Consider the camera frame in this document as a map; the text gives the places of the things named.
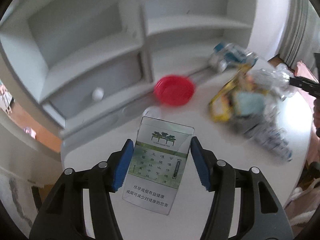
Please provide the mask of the grey blue wrapper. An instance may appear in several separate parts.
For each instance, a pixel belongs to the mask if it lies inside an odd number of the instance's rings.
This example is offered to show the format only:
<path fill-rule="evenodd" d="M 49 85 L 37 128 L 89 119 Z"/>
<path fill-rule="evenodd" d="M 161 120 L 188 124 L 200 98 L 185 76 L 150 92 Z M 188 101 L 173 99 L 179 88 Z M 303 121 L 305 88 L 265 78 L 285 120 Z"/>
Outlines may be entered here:
<path fill-rule="evenodd" d="M 264 115 L 249 115 L 235 120 L 236 130 L 285 162 L 292 160 L 292 150 L 274 122 Z"/>

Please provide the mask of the white green cigarette pack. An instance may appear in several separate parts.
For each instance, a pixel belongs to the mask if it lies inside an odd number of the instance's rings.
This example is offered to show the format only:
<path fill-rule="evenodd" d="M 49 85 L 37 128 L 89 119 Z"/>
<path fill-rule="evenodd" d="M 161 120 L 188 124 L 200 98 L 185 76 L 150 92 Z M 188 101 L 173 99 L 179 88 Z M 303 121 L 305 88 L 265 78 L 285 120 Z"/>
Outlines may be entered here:
<path fill-rule="evenodd" d="M 190 126 L 143 117 L 123 200 L 168 215 L 183 177 L 193 133 Z"/>

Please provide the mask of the clear crinkled plastic wrapper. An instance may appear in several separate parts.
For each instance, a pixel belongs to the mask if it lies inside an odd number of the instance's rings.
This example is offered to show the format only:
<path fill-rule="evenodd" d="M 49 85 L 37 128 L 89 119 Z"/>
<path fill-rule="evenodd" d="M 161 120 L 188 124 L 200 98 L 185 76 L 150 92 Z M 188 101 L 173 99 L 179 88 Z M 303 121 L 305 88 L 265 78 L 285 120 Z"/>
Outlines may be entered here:
<path fill-rule="evenodd" d="M 272 92 L 281 100 L 292 97 L 297 91 L 295 87 L 290 85 L 290 78 L 295 76 L 284 63 L 280 63 L 272 69 L 250 70 L 249 74 L 259 89 Z"/>

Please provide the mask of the light blue paper box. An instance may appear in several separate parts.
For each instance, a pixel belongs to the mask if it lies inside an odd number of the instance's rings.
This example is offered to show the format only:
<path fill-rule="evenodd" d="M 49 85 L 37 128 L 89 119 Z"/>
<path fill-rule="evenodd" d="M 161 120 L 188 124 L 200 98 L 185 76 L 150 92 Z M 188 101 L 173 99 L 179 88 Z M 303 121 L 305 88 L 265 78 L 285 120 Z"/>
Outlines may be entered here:
<path fill-rule="evenodd" d="M 237 116 L 262 115 L 265 97 L 260 93 L 239 91 L 233 94 L 233 108 Z"/>

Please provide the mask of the yellow snack bag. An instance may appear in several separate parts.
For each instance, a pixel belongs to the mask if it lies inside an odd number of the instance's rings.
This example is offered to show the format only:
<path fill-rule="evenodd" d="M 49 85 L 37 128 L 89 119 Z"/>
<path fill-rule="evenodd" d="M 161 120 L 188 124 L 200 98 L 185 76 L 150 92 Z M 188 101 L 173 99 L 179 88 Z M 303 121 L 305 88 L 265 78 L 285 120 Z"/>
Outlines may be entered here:
<path fill-rule="evenodd" d="M 254 85 L 247 75 L 249 64 L 238 64 L 236 74 L 219 90 L 209 103 L 213 122 L 228 122 L 235 115 L 233 96 L 236 92 L 252 92 Z"/>

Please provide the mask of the blue white snack bag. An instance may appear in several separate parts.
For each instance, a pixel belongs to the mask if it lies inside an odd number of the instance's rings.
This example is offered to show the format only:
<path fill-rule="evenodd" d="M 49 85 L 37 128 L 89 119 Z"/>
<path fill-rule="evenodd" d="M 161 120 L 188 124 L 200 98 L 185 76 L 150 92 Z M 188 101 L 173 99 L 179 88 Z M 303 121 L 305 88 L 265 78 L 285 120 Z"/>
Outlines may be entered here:
<path fill-rule="evenodd" d="M 258 55 L 234 43 L 220 42 L 213 48 L 213 53 L 208 59 L 208 66 L 217 73 L 228 68 L 236 68 L 239 64 L 249 64 L 253 67 L 258 60 Z"/>

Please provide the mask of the red plastic bowl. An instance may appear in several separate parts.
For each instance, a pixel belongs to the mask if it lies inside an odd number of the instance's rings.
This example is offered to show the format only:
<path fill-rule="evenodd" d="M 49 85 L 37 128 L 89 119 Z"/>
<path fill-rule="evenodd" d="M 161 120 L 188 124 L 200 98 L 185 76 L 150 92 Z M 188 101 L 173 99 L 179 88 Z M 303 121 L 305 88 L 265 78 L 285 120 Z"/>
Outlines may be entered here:
<path fill-rule="evenodd" d="M 195 89 L 195 84 L 188 77 L 167 75 L 157 81 L 153 93 L 160 103 L 178 107 L 191 100 Z"/>

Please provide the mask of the grey drawer with white knob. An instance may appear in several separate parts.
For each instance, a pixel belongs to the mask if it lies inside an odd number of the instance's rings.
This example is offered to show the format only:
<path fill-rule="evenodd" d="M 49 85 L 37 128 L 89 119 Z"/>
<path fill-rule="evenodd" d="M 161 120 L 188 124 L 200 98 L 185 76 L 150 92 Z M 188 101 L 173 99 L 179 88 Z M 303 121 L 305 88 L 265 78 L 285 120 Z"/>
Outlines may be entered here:
<path fill-rule="evenodd" d="M 49 103 L 65 119 L 76 116 L 95 103 L 143 78 L 140 55 L 127 56 L 113 64 L 103 63 L 52 96 Z"/>

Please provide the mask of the grey white desk hutch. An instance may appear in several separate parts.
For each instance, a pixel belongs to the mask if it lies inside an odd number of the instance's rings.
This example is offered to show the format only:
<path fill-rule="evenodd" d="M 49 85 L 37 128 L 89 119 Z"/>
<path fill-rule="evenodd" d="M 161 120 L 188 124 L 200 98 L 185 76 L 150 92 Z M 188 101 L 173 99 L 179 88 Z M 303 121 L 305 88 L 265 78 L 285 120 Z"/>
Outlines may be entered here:
<path fill-rule="evenodd" d="M 1 0 L 1 77 L 20 104 L 67 137 L 151 92 L 170 74 L 207 67 L 222 41 L 247 48 L 258 0 Z M 49 103 L 103 63 L 139 54 L 143 78 L 65 119 Z"/>

